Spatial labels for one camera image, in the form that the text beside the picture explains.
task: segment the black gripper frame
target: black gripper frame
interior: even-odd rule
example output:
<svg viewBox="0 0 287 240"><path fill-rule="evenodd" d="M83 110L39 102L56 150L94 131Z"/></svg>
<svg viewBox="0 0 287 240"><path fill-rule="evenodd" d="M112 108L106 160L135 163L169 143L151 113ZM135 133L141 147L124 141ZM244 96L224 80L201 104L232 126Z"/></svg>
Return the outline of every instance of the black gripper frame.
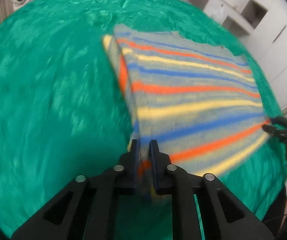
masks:
<svg viewBox="0 0 287 240"><path fill-rule="evenodd" d="M134 195L138 142L119 164L101 175L73 180L19 227L12 240L112 240L118 195ZM170 166L167 154L150 142L153 184L158 195L172 195L174 240L201 240L197 197L206 240L271 240L266 226L214 175L203 177Z"/></svg>
<svg viewBox="0 0 287 240"><path fill-rule="evenodd" d="M281 125L285 127L285 129L278 129L273 125L264 124L262 126L263 130L279 139L280 142L285 143L287 145L287 118L284 116L277 116L275 118L271 118L271 123Z"/></svg>

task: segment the striped towel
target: striped towel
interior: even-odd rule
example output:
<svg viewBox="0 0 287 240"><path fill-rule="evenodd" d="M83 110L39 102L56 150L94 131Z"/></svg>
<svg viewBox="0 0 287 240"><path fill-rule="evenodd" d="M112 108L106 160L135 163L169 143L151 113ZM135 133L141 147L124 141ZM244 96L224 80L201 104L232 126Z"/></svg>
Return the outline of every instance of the striped towel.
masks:
<svg viewBox="0 0 287 240"><path fill-rule="evenodd" d="M184 39L177 32L143 33L117 25L103 45L140 139L189 173L220 175L268 138L261 98L248 63L223 47Z"/></svg>

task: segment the orange stripe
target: orange stripe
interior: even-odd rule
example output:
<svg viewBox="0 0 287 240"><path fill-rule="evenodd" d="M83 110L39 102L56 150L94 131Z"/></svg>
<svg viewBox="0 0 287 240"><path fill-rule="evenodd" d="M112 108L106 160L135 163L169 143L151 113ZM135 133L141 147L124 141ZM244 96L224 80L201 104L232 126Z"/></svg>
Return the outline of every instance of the orange stripe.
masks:
<svg viewBox="0 0 287 240"><path fill-rule="evenodd" d="M196 156L199 156L199 155L206 154L207 152L210 152L210 151L214 151L214 150L218 150L220 148L226 147L232 143L235 143L236 141L242 140L243 138L251 135L252 133L261 129L263 124L267 124L269 122L270 120L266 120L263 123L256 124L246 130L235 133L231 136L213 141L211 143L206 143L198 147L185 150L185 151L182 151L176 154L172 154L170 155L170 160L172 163L180 162L180 161L184 161L187 159L195 158ZM150 160L144 160L142 164L138 167L138 175L143 175L144 171L149 168L151 168Z"/></svg>
<svg viewBox="0 0 287 240"><path fill-rule="evenodd" d="M244 93L254 98L259 98L259 93L251 93L247 90L241 88L234 87L221 87L221 86L177 86L177 87L169 87L169 86L158 86L158 85L150 85L143 84L142 82L133 82L131 84L131 90L133 93L142 91L150 94L160 94L160 95L168 95L168 94L180 94L180 93L190 93L190 92L209 92L209 91L234 91Z"/></svg>
<svg viewBox="0 0 287 240"><path fill-rule="evenodd" d="M184 57L194 57L194 58L199 58L211 63L216 63L216 64L220 64L220 65L224 65L224 66L229 66L235 69L240 70L243 73L251 73L251 70L247 70L247 69L242 69L240 67L238 67L237 65L231 64L231 63L227 63L227 62L223 62L223 61L218 61L218 60L214 60L214 59L210 59L198 54L192 54L192 53L183 53L183 52L178 52L178 51L172 51L172 50L165 50L165 49L158 49L155 48L153 46L149 46L149 45L139 45L136 44L133 41L128 41L127 39L117 39L117 42L123 42L128 44L130 47L135 48L135 49L141 49L141 50L153 50L159 53L163 53L163 54L168 54L168 55L177 55L177 56L184 56Z"/></svg>
<svg viewBox="0 0 287 240"><path fill-rule="evenodd" d="M126 91L127 80L128 80L127 66L125 59L121 54L119 59L119 87L123 95L125 94Z"/></svg>

